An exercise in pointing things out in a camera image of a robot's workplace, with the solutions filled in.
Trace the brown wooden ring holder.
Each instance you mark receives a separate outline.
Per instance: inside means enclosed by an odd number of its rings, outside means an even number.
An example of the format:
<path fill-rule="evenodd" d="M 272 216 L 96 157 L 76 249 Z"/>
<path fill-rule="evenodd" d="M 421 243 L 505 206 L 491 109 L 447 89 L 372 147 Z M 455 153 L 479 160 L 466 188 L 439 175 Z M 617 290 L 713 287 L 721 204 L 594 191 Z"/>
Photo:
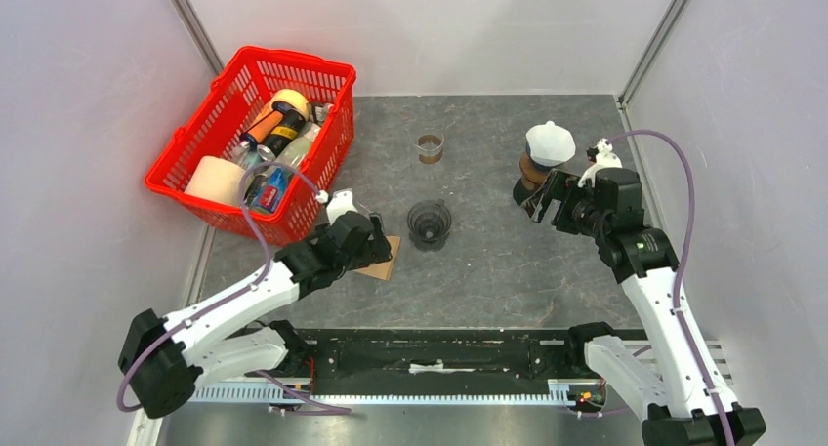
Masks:
<path fill-rule="evenodd" d="M 517 184 L 530 192 L 535 191 L 542 186 L 552 170 L 560 166 L 561 163 L 555 163 L 552 166 L 538 163 L 527 152 L 524 152 L 519 160 L 521 177 Z"/>

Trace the brown paper coffee filter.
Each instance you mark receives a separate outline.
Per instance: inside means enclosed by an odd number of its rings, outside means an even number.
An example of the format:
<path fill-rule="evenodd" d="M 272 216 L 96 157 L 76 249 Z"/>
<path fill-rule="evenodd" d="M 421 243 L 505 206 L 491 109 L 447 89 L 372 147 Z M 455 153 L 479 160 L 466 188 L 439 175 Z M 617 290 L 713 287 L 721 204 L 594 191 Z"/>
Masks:
<path fill-rule="evenodd" d="M 383 263 L 371 264 L 368 267 L 357 269 L 356 272 L 369 276 L 378 280 L 389 281 L 393 272 L 393 267 L 398 255 L 398 250 L 401 243 L 399 236 L 389 236 L 388 241 L 391 246 L 391 258 Z"/>

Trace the white paper coffee filter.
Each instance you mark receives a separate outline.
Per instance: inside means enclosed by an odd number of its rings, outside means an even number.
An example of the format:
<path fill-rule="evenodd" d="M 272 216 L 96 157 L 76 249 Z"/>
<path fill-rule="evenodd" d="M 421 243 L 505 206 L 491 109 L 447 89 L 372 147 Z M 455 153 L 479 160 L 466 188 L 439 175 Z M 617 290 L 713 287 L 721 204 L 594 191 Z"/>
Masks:
<path fill-rule="evenodd" d="M 531 127 L 525 134 L 526 151 L 536 158 L 569 161 L 575 154 L 576 145 L 572 134 L 554 121 Z"/>

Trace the grey transparent dripper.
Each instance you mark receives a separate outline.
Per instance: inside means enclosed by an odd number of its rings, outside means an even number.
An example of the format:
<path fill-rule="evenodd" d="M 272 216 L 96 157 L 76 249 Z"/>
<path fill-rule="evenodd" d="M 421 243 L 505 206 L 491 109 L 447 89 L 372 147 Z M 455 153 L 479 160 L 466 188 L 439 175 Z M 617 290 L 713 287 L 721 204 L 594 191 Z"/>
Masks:
<path fill-rule="evenodd" d="M 416 249 L 438 251 L 447 241 L 452 217 L 443 199 L 423 200 L 411 207 L 406 222 Z"/>

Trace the blue ribbed dripper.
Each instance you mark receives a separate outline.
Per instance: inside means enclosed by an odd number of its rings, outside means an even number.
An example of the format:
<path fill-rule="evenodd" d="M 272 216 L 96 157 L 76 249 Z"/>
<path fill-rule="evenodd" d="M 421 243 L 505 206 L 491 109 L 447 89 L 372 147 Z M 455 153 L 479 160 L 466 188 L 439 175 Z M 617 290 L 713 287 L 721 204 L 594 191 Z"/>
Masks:
<path fill-rule="evenodd" d="M 526 153 L 526 156 L 529 160 L 530 165 L 539 170 L 539 171 L 549 171 L 553 168 L 559 167 L 560 165 L 565 163 L 565 160 L 557 160 L 557 159 L 549 159 L 549 158 L 536 158 L 530 152 Z"/>

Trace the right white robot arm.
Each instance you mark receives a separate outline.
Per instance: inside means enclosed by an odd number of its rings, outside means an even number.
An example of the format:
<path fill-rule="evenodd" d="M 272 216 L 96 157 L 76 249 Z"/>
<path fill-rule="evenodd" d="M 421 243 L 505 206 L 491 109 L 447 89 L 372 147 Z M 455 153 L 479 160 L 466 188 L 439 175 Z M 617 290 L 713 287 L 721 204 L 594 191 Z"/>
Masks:
<path fill-rule="evenodd" d="M 756 407 L 743 407 L 693 319 L 682 265 L 664 231 L 645 223 L 638 173 L 618 167 L 577 176 L 550 170 L 523 206 L 540 221 L 593 239 L 644 327 L 651 370 L 606 323 L 573 326 L 563 351 L 574 376 L 600 375 L 634 412 L 646 445 L 754 445 L 766 433 Z"/>

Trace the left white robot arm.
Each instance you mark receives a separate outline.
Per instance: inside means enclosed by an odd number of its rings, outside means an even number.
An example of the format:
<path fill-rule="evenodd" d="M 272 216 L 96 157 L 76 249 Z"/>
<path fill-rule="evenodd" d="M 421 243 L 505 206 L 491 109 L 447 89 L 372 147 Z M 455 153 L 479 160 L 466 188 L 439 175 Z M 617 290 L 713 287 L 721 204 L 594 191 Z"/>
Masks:
<path fill-rule="evenodd" d="M 297 375 L 307 352 L 291 329 L 266 327 L 246 335 L 240 330 L 330 287 L 348 271 L 391 257 L 381 215 L 349 211 L 269 253 L 262 267 L 208 300 L 164 316 L 151 309 L 139 313 L 117 359 L 124 376 L 117 407 L 130 411 L 124 395 L 131 390 L 138 399 L 134 408 L 159 419 L 186 404 L 198 389 L 227 378 L 275 369 L 283 376 Z"/>

